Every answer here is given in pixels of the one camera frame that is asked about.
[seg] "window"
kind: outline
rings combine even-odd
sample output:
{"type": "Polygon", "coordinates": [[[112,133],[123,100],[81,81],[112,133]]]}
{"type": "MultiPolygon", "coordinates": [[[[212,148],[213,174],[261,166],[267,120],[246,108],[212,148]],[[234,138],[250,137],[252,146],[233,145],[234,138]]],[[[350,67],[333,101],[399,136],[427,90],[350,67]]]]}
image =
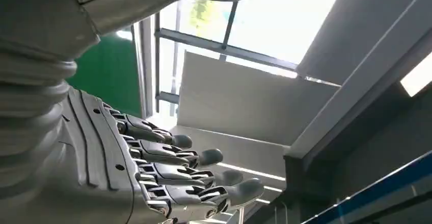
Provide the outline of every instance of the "window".
{"type": "Polygon", "coordinates": [[[219,53],[207,49],[160,39],[160,90],[179,94],[183,73],[184,54],[186,51],[218,59],[219,53]]]}
{"type": "Polygon", "coordinates": [[[231,2],[180,0],[160,12],[160,27],[222,42],[231,2]]]}
{"type": "Polygon", "coordinates": [[[162,118],[175,117],[178,115],[178,104],[159,100],[159,115],[162,118]]]}
{"type": "Polygon", "coordinates": [[[335,0],[242,0],[228,44],[298,64],[335,0]]]}

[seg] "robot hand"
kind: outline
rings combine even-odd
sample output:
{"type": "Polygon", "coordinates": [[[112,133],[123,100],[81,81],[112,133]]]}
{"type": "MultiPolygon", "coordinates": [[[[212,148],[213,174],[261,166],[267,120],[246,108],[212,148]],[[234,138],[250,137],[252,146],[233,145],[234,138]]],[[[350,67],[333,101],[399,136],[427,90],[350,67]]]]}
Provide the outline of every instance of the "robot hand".
{"type": "Polygon", "coordinates": [[[118,128],[128,134],[123,138],[138,166],[140,174],[137,180],[143,192],[148,193],[149,206],[161,211],[173,222],[210,218],[220,212],[244,207],[263,194],[264,188],[258,179],[242,182],[242,174],[238,171],[214,174],[196,169],[221,162],[223,155],[220,150],[206,150],[198,154],[167,145],[175,138],[170,132],[110,108],[107,111],[116,118],[117,125],[126,125],[126,130],[123,126],[118,128]],[[165,139],[153,135],[158,132],[165,139]],[[144,138],[134,140],[131,135],[144,138]]]}

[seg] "bright light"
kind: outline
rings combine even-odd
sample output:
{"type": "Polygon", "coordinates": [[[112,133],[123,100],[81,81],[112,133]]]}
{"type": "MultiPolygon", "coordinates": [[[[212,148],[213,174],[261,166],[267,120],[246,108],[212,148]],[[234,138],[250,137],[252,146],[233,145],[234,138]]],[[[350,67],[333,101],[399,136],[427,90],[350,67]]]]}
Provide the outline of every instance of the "bright light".
{"type": "Polygon", "coordinates": [[[283,192],[282,189],[278,189],[278,188],[274,188],[274,187],[269,187],[269,186],[264,186],[264,189],[268,189],[268,190],[276,191],[276,192],[283,192]]]}
{"type": "Polygon", "coordinates": [[[268,177],[268,178],[276,179],[276,180],[279,180],[279,181],[285,181],[286,180],[283,177],[278,177],[278,176],[270,175],[270,174],[263,173],[263,172],[257,172],[257,171],[254,171],[254,170],[246,169],[246,168],[243,168],[243,167],[238,167],[238,166],[235,166],[235,165],[230,165],[230,164],[225,164],[225,163],[218,163],[218,165],[222,166],[222,167],[227,167],[227,168],[230,168],[230,169],[234,169],[234,170],[237,170],[237,171],[241,171],[241,172],[247,172],[247,173],[250,173],[250,174],[255,174],[255,175],[259,175],[259,176],[263,176],[263,177],[268,177]]]}
{"type": "Polygon", "coordinates": [[[117,34],[118,37],[121,37],[123,39],[132,41],[132,32],[117,31],[116,34],[117,34]]]}
{"type": "Polygon", "coordinates": [[[242,0],[228,44],[298,64],[335,1],[242,0]],[[275,3],[283,3],[283,11],[269,8],[275,3]]]}
{"type": "Polygon", "coordinates": [[[213,218],[205,219],[204,222],[226,224],[226,221],[216,220],[213,218]]]}
{"type": "Polygon", "coordinates": [[[255,201],[265,203],[265,204],[270,204],[270,201],[268,200],[256,199],[255,201]]]}
{"type": "Polygon", "coordinates": [[[413,97],[432,81],[432,53],[408,73],[401,81],[403,88],[413,97]]]}

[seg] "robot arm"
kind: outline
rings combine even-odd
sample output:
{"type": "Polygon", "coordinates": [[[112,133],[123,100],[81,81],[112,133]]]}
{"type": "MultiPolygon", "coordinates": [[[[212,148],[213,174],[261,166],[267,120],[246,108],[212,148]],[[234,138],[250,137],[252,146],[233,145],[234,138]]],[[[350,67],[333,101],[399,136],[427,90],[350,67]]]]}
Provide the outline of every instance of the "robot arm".
{"type": "Polygon", "coordinates": [[[113,108],[64,81],[75,73],[73,59],[96,44],[98,35],[174,1],[0,3],[1,223],[188,221],[262,194],[258,180],[240,182],[235,174],[195,169],[209,164],[208,154],[185,151],[189,146],[181,136],[164,136],[150,125],[147,132],[128,127],[135,137],[122,136],[113,108]],[[140,140],[169,144],[173,154],[140,140]]]}

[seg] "green wall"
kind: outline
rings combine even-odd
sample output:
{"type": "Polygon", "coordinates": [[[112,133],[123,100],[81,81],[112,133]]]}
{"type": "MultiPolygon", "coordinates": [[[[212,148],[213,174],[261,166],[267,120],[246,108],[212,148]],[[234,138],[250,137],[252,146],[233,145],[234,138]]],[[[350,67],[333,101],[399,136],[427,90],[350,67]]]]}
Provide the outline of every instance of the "green wall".
{"type": "Polygon", "coordinates": [[[101,98],[123,113],[141,117],[135,47],[116,34],[101,37],[76,60],[78,70],[68,79],[73,87],[101,98]]]}

